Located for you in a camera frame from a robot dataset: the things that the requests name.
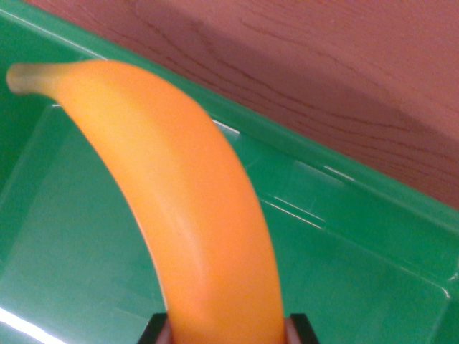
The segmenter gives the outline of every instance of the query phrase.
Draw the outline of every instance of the banana tip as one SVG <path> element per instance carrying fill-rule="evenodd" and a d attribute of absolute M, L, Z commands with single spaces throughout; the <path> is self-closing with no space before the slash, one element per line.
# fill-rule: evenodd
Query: banana tip
<path fill-rule="evenodd" d="M 13 64 L 6 72 L 6 84 L 13 93 L 24 93 L 22 87 L 23 78 L 21 77 L 23 74 L 24 64 L 22 63 Z"/>

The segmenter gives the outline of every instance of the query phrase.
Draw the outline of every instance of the toy banana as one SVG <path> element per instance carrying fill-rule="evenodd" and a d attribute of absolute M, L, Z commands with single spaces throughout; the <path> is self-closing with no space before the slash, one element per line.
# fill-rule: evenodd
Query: toy banana
<path fill-rule="evenodd" d="M 151 253 L 175 344 L 284 343 L 262 210 L 196 102 L 116 61 L 15 64 L 7 82 L 58 101 L 112 173 Z"/>

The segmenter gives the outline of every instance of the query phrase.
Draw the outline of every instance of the brown wooden panel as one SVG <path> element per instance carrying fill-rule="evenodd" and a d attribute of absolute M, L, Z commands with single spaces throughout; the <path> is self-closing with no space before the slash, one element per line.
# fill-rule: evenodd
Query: brown wooden panel
<path fill-rule="evenodd" d="M 28 2 L 459 209 L 454 1 Z"/>

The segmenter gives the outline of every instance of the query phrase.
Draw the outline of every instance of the wooden surface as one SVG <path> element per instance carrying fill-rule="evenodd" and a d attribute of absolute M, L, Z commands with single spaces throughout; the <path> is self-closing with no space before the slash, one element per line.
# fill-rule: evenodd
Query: wooden surface
<path fill-rule="evenodd" d="M 454 1 L 28 2 L 459 209 Z"/>

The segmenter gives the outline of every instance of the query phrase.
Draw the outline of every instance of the plastic banana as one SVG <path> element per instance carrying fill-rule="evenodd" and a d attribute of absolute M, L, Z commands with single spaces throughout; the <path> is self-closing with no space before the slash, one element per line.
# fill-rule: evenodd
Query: plastic banana
<path fill-rule="evenodd" d="M 58 101 L 112 173 L 151 253 L 175 344 L 284 343 L 262 210 L 195 101 L 116 61 L 15 64 L 7 82 Z"/>

